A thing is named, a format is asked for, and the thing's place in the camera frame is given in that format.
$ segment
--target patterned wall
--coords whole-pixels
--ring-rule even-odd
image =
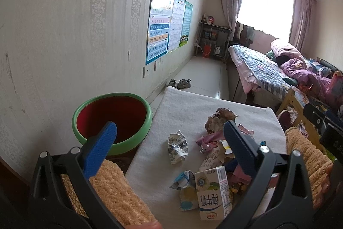
[[[142,78],[150,0],[0,0],[0,156],[30,179],[40,151],[78,145],[71,117],[108,92],[147,97],[192,55],[190,41]]]

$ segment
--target wall socket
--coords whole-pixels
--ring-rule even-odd
[[[149,63],[143,67],[143,78],[147,77],[151,72],[154,72],[154,63]]]
[[[154,64],[155,64],[154,71],[156,71],[157,69],[161,67],[161,58],[156,60]]]

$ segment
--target pink pillow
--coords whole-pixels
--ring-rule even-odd
[[[306,66],[306,63],[299,50],[293,45],[289,44],[287,41],[276,39],[270,43],[270,46],[272,47],[275,57],[287,55],[291,59],[300,59],[304,63],[304,67]]]

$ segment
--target white table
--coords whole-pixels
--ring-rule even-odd
[[[174,179],[183,171],[197,172],[205,155],[199,152],[195,141],[207,132],[205,123],[219,107],[229,108],[249,130],[259,144],[266,144],[273,152],[286,153],[286,139],[277,118],[270,108],[258,108],[221,99],[179,91],[167,87],[156,111],[149,134],[139,147],[126,178],[135,193],[149,206],[164,229],[212,229],[217,221],[201,221],[199,211],[180,211],[179,191],[170,189]],[[185,161],[171,165],[167,140],[178,130],[188,141],[189,156]],[[273,190],[269,190],[258,212],[265,211]]]

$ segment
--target green bucket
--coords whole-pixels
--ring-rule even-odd
[[[107,155],[122,155],[135,149],[148,134],[151,108],[145,99],[132,93],[109,93],[89,99],[73,115],[74,134],[83,145],[109,120],[117,125],[117,138]]]

